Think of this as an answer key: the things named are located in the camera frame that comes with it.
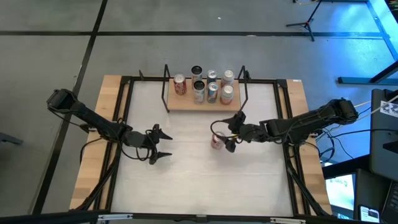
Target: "gray floor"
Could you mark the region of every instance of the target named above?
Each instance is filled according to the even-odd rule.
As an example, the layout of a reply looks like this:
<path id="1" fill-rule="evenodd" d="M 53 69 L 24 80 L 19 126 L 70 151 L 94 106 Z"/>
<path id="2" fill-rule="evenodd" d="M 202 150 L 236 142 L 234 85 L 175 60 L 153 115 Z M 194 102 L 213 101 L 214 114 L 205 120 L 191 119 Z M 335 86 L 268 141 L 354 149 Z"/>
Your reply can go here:
<path id="1" fill-rule="evenodd" d="M 89 31 L 100 4 L 100 0 L 28 4 L 3 0 L 0 30 Z M 383 0 L 372 0 L 372 4 L 398 49 L 397 24 L 391 21 Z M 109 1 L 100 30 L 290 32 L 298 30 L 284 25 L 305 21 L 314 7 L 292 4 L 291 0 L 115 0 Z M 312 27 L 317 32 L 378 32 L 363 3 L 324 2 Z M 0 131 L 25 141 L 22 146 L 0 144 L 0 216 L 29 212 L 60 124 L 46 110 L 45 101 L 53 89 L 72 89 L 88 39 L 0 37 Z M 195 64 L 205 70 L 238 70 L 245 65 L 254 78 L 301 79 L 310 109 L 340 97 L 359 104 L 370 100 L 373 88 L 397 88 L 339 85 L 336 78 L 372 77 L 393 61 L 380 38 L 318 37 L 311 42 L 308 37 L 97 37 L 79 99 L 94 108 L 103 75 L 137 75 L 141 69 L 144 75 L 159 76 L 167 63 L 172 75 L 188 75 Z M 366 128 L 369 119 L 337 133 Z M 340 139 L 353 157 L 369 152 L 369 133 Z M 78 172 L 78 152 L 85 141 L 83 131 L 69 128 L 44 212 L 68 209 Z M 319 142 L 321 150 L 329 144 Z M 349 157 L 337 147 L 333 159 L 345 161 Z"/>

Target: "white cable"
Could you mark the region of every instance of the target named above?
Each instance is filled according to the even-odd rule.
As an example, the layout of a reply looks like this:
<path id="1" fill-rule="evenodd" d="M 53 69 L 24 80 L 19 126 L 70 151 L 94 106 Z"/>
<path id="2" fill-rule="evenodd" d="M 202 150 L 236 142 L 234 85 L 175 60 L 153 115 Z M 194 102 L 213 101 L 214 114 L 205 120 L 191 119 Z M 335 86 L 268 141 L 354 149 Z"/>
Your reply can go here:
<path id="1" fill-rule="evenodd" d="M 373 113 L 375 113 L 375 112 L 379 111 L 379 110 L 380 110 L 380 108 L 382 108 L 383 106 L 386 106 L 387 104 L 389 104 L 389 103 L 393 102 L 393 101 L 394 101 L 395 99 L 397 99 L 397 98 L 398 98 L 398 95 L 397 95 L 397 96 L 395 96 L 395 97 L 393 97 L 393 99 L 391 99 L 391 100 L 387 101 L 386 103 L 384 103 L 384 104 L 383 104 L 383 105 L 381 105 L 380 107 L 376 108 L 376 109 L 375 109 L 375 110 L 373 110 L 372 112 L 370 112 L 370 113 L 368 113 L 367 115 L 363 116 L 362 118 L 358 118 L 358 119 L 357 119 L 355 122 L 357 122 L 357 121 L 360 121 L 360 120 L 364 119 L 365 117 L 372 115 Z M 357 106 L 362 106 L 362 105 L 364 105 L 364 104 L 366 104 L 366 103 L 368 103 L 368 102 L 361 103 L 361 104 L 359 104 L 359 105 L 357 105 Z M 342 128 L 342 127 L 344 127 L 344 125 L 340 126 L 339 128 L 336 128 L 336 129 L 330 130 L 329 134 L 330 134 L 332 131 L 336 131 L 337 129 L 340 129 L 340 128 Z"/>
<path id="2" fill-rule="evenodd" d="M 354 107 L 363 106 L 363 105 L 368 104 L 368 103 L 370 103 L 370 102 L 372 102 L 372 101 L 369 100 L 369 101 L 366 101 L 366 102 L 364 102 L 364 103 L 360 103 L 360 104 L 358 104 L 358 105 L 355 105 Z"/>
<path id="3" fill-rule="evenodd" d="M 372 111 L 372 112 L 370 112 L 369 114 L 367 114 L 367 115 L 363 116 L 362 118 L 358 118 L 356 121 L 362 120 L 362 119 L 364 119 L 365 117 L 367 117 L 367 116 L 369 116 L 369 115 L 371 115 L 371 114 L 373 114 L 373 113 L 375 113 L 375 112 L 379 111 L 379 109 L 380 109 L 380 108 L 382 108 L 383 106 L 386 106 L 387 104 L 389 104 L 389 103 L 393 102 L 393 101 L 394 101 L 395 99 L 397 99 L 397 98 L 398 98 L 398 95 L 396 95 L 395 97 L 393 97 L 393 99 L 391 99 L 391 100 L 387 101 L 386 103 L 384 103 L 384 104 L 383 104 L 383 105 L 381 105 L 380 107 L 376 108 L 375 110 L 373 110 L 373 111 Z"/>

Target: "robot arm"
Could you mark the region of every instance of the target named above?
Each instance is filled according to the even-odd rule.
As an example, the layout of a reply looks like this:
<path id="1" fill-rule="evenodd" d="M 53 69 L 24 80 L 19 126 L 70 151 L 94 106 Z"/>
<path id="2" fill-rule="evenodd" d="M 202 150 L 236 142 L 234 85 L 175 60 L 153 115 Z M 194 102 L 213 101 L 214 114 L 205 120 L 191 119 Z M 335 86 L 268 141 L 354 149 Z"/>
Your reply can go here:
<path id="1" fill-rule="evenodd" d="M 47 108 L 53 113 L 75 115 L 90 126 L 95 127 L 99 135 L 107 141 L 150 150 L 149 164 L 155 164 L 157 159 L 171 155 L 170 153 L 158 152 L 156 149 L 156 144 L 159 143 L 160 139 L 172 139 L 163 133 L 158 124 L 155 124 L 151 130 L 147 130 L 146 134 L 133 131 L 132 127 L 126 124 L 110 122 L 90 110 L 78 101 L 77 97 L 69 90 L 54 90 L 54 93 L 47 100 Z"/>
<path id="2" fill-rule="evenodd" d="M 358 118 L 353 104 L 348 100 L 331 100 L 317 110 L 295 116 L 290 119 L 269 119 L 260 121 L 259 125 L 244 124 L 246 115 L 238 111 L 232 118 L 215 121 L 211 124 L 213 134 L 213 125 L 217 122 L 228 124 L 228 129 L 234 136 L 218 136 L 226 144 L 229 152 L 234 152 L 237 139 L 251 142 L 275 142 L 277 144 L 289 143 L 291 145 L 302 144 L 308 136 L 318 130 L 331 124 L 351 124 Z"/>

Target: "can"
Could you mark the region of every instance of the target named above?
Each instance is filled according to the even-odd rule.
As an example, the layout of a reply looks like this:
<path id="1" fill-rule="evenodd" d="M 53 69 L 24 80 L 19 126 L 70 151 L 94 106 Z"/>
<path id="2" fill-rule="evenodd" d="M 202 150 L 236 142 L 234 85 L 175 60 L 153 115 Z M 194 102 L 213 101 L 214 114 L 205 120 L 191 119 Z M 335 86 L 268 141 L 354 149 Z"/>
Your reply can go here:
<path id="1" fill-rule="evenodd" d="M 206 79 L 206 86 L 207 88 L 209 87 L 209 84 L 212 82 L 217 82 L 217 72 L 214 70 L 209 70 L 207 72 L 207 79 Z"/>
<path id="2" fill-rule="evenodd" d="M 193 88 L 193 84 L 194 84 L 196 81 L 200 81 L 201 78 L 202 78 L 202 75 L 201 75 L 201 67 L 198 66 L 198 65 L 196 65 L 196 66 L 194 66 L 194 67 L 191 68 L 191 72 L 192 72 L 191 83 L 192 83 L 192 88 Z"/>
<path id="3" fill-rule="evenodd" d="M 187 92 L 187 81 L 184 75 L 177 74 L 174 76 L 174 89 L 178 95 L 184 95 Z"/>
<path id="4" fill-rule="evenodd" d="M 221 78 L 221 88 L 225 85 L 232 85 L 234 82 L 235 74 L 232 70 L 225 70 L 223 77 Z"/>
<path id="5" fill-rule="evenodd" d="M 216 82 L 211 82 L 208 85 L 207 102 L 216 103 L 218 93 L 218 85 Z"/>
<path id="6" fill-rule="evenodd" d="M 225 85 L 221 91 L 220 102 L 224 105 L 229 105 L 234 98 L 234 87 L 232 85 Z"/>
<path id="7" fill-rule="evenodd" d="M 201 80 L 193 84 L 193 101 L 196 104 L 201 104 L 205 100 L 205 83 Z"/>
<path id="8" fill-rule="evenodd" d="M 216 134 L 219 136 L 225 136 L 224 133 L 219 131 L 217 131 Z M 210 145 L 213 149 L 221 149 L 224 146 L 223 140 L 218 138 L 217 135 L 213 134 L 213 136 L 211 137 Z"/>

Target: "wooden board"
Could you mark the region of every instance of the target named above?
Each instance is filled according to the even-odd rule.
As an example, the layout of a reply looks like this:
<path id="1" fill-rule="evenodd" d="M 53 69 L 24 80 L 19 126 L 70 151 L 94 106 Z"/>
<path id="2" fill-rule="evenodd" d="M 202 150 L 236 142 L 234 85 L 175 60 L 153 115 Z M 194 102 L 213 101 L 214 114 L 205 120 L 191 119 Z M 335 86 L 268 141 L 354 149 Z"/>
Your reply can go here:
<path id="1" fill-rule="evenodd" d="M 120 75 L 105 75 L 101 91 L 99 93 L 95 112 L 109 120 L 113 115 L 120 79 Z M 287 86 L 293 115 L 297 116 L 307 112 L 307 100 L 305 98 L 301 80 L 287 80 Z M 284 108 L 284 102 L 282 103 L 282 110 L 286 112 Z M 96 139 L 97 136 L 94 136 L 95 134 L 96 133 L 90 133 L 87 141 Z M 308 142 L 315 143 L 314 139 L 308 139 Z M 98 141 L 95 144 L 87 146 L 85 149 L 70 208 L 79 206 L 98 183 L 105 147 L 105 141 Z M 305 144 L 300 147 L 300 155 L 306 186 L 314 196 L 315 200 L 322 206 L 322 208 L 331 214 L 331 207 L 326 192 L 326 184 L 325 180 L 323 179 L 323 172 L 318 157 L 318 151 L 312 146 Z M 298 198 L 297 202 L 302 203 L 298 188 L 296 188 L 296 195 Z M 303 214 L 302 206 L 298 207 L 299 213 Z"/>
<path id="2" fill-rule="evenodd" d="M 293 116 L 297 116 L 308 112 L 307 99 L 305 98 L 303 83 L 301 80 L 287 80 L 287 89 L 289 91 L 290 105 L 292 107 Z M 284 97 L 283 93 L 280 94 L 282 103 L 282 111 L 286 111 L 284 108 Z M 308 138 L 307 142 L 317 145 L 314 138 Z M 313 146 L 304 144 L 300 146 L 300 157 L 303 167 L 305 186 L 311 192 L 314 199 L 321 205 L 321 207 L 329 214 L 332 214 L 329 203 L 328 194 L 326 191 L 326 183 L 323 178 L 322 167 L 319 161 L 318 150 Z M 296 198 L 298 211 L 303 214 L 301 191 L 295 185 Z"/>
<path id="3" fill-rule="evenodd" d="M 192 110 L 192 111 L 238 111 L 241 109 L 241 99 L 239 82 L 234 81 L 234 98 L 231 104 L 223 105 L 220 103 L 221 89 L 218 89 L 217 99 L 215 103 L 207 102 L 207 91 L 205 90 L 205 100 L 198 105 L 193 101 L 193 90 L 191 88 L 191 79 L 187 79 L 187 92 L 184 95 L 178 95 L 175 92 L 174 82 L 169 80 L 169 97 L 167 98 L 167 107 L 169 110 Z M 221 86 L 221 80 L 217 80 L 218 86 Z"/>

